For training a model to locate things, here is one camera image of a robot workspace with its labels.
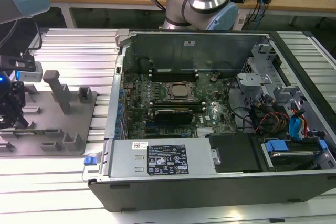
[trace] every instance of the white sticker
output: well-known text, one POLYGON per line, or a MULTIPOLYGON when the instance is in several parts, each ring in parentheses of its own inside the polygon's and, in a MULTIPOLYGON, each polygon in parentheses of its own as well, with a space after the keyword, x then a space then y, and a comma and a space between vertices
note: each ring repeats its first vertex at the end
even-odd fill
POLYGON ((148 142, 133 142, 132 149, 147 150, 148 142))
POLYGON ((177 170, 186 170, 186 169, 188 169, 188 166, 187 166, 187 165, 179 165, 179 166, 177 167, 177 170))

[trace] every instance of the warning label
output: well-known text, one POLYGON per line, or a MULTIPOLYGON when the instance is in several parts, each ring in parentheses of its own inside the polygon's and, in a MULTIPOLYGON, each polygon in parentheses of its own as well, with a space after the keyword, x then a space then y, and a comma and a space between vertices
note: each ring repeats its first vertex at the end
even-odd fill
POLYGON ((185 145, 147 146, 149 175, 188 174, 185 145))

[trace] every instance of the table leg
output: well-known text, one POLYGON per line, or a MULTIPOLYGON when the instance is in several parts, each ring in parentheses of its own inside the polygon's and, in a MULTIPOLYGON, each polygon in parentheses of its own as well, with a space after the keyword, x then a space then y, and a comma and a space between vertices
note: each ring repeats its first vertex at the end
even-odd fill
POLYGON ((67 25, 67 28, 77 28, 77 24, 75 19, 73 18, 73 14, 69 4, 63 3, 59 8, 62 11, 62 15, 65 20, 65 24, 67 25))
POLYGON ((298 16, 291 16, 288 25, 293 26, 298 16))
POLYGON ((238 16, 235 24, 233 25, 233 31, 241 31, 247 15, 250 13, 250 9, 239 9, 238 16))

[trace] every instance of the metal bracket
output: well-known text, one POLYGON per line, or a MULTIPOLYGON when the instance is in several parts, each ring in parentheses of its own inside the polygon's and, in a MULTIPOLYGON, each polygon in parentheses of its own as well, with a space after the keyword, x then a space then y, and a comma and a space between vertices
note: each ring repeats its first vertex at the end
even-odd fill
POLYGON ((289 100, 295 100, 301 91, 298 86, 278 86, 274 89, 273 94, 278 103, 287 103, 289 100))

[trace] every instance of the gray fixture plate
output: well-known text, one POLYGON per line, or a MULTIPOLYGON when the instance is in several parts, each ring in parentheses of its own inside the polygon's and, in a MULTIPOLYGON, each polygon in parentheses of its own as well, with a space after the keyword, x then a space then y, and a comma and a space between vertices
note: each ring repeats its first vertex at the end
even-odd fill
POLYGON ((27 111, 32 107, 40 107, 41 109, 40 114, 26 113, 24 115, 29 124, 31 124, 32 121, 35 123, 35 127, 30 129, 30 131, 62 129, 64 134, 68 133, 72 139, 75 138, 75 135, 78 132, 81 140, 76 144, 76 147, 72 147, 73 150, 68 150, 63 144, 62 134, 52 134, 53 136, 49 136, 47 134, 18 136, 11 133, 11 131, 13 132, 13 129, 5 129, 0 131, 0 136, 3 138, 3 140, 0 140, 0 144, 8 141, 14 145, 15 148, 13 148, 12 151, 3 148, 3 150, 0 151, 0 157, 57 155, 68 156, 81 155, 84 153, 93 110, 97 99, 97 93, 92 91, 92 102, 80 103, 77 92, 70 92, 71 112, 67 115, 63 114, 62 109, 51 94, 52 92, 31 94, 30 96, 35 102, 33 103, 26 101, 24 111, 27 111), (57 141, 61 149, 43 151, 41 148, 42 143, 52 143, 52 141, 57 141))

